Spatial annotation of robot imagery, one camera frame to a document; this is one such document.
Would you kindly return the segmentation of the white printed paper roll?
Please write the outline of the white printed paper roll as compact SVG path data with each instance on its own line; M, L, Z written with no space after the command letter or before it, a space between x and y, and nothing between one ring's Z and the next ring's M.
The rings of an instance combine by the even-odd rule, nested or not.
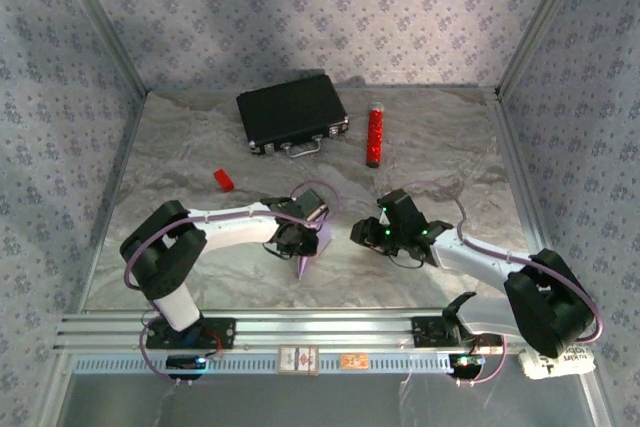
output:
M518 361L524 375L531 380L583 375L595 369L593 351L580 345L569 347L557 358L527 347L518 354Z

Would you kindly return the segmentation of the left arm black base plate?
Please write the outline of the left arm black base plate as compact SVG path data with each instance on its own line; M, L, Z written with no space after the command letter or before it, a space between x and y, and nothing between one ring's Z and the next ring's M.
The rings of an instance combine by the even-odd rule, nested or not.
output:
M154 350L225 350L233 347L235 331L234 318L202 317L183 331L174 330L162 319L151 323L145 346Z

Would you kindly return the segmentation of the aluminium frame post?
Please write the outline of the aluminium frame post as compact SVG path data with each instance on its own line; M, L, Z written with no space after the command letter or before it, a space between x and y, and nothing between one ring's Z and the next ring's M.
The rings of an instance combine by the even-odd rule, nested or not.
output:
M529 21L520 43L496 86L499 101L508 100L526 73L539 45L565 0L541 0Z
M148 94L148 90L144 86L134 62L119 38L115 25L111 21L102 3L100 0L79 0L79 2L90 19L97 35L104 43L106 50L124 76L125 81L136 95L144 100Z

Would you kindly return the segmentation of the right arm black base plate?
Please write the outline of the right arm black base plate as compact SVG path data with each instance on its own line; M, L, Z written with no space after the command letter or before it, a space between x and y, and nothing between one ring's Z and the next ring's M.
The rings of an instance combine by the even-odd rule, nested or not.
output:
M496 347L503 340L495 334L472 334L457 320L443 316L418 316L411 318L414 346L427 347Z

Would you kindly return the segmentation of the right controller board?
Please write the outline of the right controller board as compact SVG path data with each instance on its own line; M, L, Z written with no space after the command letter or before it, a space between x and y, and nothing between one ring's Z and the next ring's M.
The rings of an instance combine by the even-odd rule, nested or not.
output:
M481 375L485 362L482 355L451 354L449 363L453 371L450 376L461 381L476 381Z

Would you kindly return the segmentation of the white printed label card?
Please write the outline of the white printed label card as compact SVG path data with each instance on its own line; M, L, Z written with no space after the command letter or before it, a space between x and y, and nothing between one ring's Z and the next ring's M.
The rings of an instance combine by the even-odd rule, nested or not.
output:
M316 376L319 374L319 348L310 345L283 345L278 348L277 373Z

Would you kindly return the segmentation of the red glitter tube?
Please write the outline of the red glitter tube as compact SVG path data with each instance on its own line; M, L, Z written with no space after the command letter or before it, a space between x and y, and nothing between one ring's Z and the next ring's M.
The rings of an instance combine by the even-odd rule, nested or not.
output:
M381 162L384 106L373 102L368 108L366 166L378 168Z

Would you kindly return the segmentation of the aluminium mounting rail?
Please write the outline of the aluminium mounting rail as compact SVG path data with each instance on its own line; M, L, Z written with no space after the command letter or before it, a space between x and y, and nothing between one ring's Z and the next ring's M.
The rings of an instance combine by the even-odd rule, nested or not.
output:
M273 353L283 345L310 345L326 352L391 352L414 349L411 318L442 316L438 309L320 309L209 311L206 317L234 318L235 340L223 352ZM133 353L147 337L141 333L151 317L141 312L93 312L69 315L58 327L54 347L74 353ZM508 335L499 323L486 327L473 324L472 334L500 335L510 351L519 352L526 343ZM482 353L499 352L501 346L477 347ZM427 347L421 350L465 352L464 347ZM206 350L154 350L152 353L205 353Z

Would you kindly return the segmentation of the left controller board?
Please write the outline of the left controller board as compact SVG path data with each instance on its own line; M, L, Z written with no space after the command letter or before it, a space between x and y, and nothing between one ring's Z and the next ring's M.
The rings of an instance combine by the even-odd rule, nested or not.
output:
M165 369L172 380L197 380L207 368L207 359L198 355L169 355Z

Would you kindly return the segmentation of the controller board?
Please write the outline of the controller board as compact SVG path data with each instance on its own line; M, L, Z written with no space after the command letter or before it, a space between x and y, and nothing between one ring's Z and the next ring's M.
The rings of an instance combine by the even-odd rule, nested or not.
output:
M453 371L450 376L461 381L476 381L481 375L485 362L482 355L451 354L449 363Z
M165 369L172 380L197 380L207 368L207 359L198 355L169 355Z

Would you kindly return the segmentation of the aluminium side frame bar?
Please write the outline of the aluminium side frame bar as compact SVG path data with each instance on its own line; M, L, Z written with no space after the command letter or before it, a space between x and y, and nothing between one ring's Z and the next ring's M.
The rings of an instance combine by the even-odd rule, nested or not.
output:
M497 90L492 91L495 102L492 122L496 130L497 143L503 156L508 173L512 194L521 222L526 244L539 251L549 244L541 208L531 186L526 165L522 160L522 151L518 145L515 129L508 118L508 112L501 103ZM587 412L589 427L616 427L612 408L602 384L599 370L580 376L574 376L574 384L580 388L580 399Z
M116 205L117 193L122 182L124 170L130 156L147 96L148 94L144 92L141 99L134 103L133 113L125 123L124 137L116 152L115 166L109 175L109 180L104 191L106 198L105 207L103 208L98 226L92 231L95 251L90 257L89 270L84 277L83 290L81 291L77 308L72 312L73 315L78 314L83 316L86 314L85 305L90 294L94 273ZM56 427L70 378L73 374L73 360L74 353L69 353L65 346L62 348L53 348L52 357L48 361L43 377L44 390L38 397L35 419L30 420L27 423L27 427Z

